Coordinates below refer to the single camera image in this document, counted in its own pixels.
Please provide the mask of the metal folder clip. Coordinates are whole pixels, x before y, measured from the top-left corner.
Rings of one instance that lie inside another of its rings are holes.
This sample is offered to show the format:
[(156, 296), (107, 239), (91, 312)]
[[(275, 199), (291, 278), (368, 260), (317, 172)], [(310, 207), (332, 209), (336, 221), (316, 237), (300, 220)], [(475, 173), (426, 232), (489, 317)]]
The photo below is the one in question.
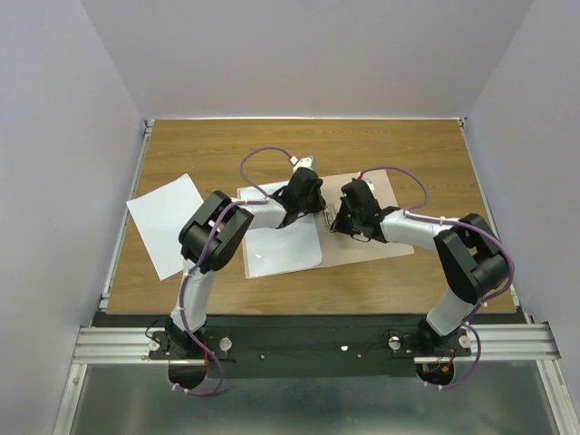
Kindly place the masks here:
[(335, 222), (337, 219), (338, 211), (333, 203), (327, 203), (324, 208), (324, 221), (329, 228), (331, 233), (335, 232)]

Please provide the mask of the beige file folder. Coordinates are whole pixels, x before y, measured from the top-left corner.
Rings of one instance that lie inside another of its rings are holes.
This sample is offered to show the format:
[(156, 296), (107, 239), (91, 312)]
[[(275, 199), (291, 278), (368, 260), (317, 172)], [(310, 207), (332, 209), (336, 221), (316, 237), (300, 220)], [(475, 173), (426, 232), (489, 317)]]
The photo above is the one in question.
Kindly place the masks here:
[[(338, 211), (341, 187), (354, 177), (353, 173), (324, 177), (322, 195), (326, 204), (335, 204)], [(409, 245), (382, 244), (377, 241), (368, 241), (362, 236), (348, 237), (340, 233), (331, 233), (324, 221), (323, 211), (313, 216), (323, 254), (322, 264), (314, 268), (342, 266), (414, 253), (413, 247)]]

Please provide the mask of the white paper sheet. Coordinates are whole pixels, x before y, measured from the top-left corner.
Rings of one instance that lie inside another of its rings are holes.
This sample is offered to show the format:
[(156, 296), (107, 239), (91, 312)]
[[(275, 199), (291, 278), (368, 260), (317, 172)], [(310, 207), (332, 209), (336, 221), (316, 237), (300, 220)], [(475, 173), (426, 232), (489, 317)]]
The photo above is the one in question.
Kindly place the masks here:
[(243, 258), (247, 279), (302, 271), (322, 264), (323, 254), (313, 215), (298, 218), (277, 229), (285, 209), (274, 200), (263, 203), (264, 196), (255, 188), (238, 190), (254, 215), (243, 239)]
[(160, 281), (182, 270), (179, 232), (202, 204), (189, 174), (127, 202)]

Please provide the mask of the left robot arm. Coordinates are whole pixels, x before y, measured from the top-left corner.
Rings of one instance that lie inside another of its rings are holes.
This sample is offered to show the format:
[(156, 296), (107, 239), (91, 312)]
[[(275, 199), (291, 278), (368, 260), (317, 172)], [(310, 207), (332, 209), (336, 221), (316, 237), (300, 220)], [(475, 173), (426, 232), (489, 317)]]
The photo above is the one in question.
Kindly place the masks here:
[(322, 185), (312, 169), (302, 167), (284, 186), (262, 198), (232, 199), (220, 190), (209, 195), (179, 232), (183, 277), (178, 300), (164, 326), (171, 350), (189, 358), (203, 345), (197, 331), (207, 321), (217, 272), (233, 258), (246, 233), (281, 230), (323, 211)]

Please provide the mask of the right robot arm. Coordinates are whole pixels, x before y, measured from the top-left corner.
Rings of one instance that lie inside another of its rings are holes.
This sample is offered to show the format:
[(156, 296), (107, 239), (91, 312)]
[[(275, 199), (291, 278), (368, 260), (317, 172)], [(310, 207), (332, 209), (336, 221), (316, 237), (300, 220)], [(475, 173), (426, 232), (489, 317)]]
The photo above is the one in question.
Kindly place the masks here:
[(448, 289), (420, 320), (418, 330), (402, 340), (415, 352), (440, 353), (464, 321), (511, 286), (514, 262), (478, 214), (450, 219), (381, 208), (362, 179), (341, 187), (340, 201), (333, 231), (383, 244), (420, 247), (439, 256)]

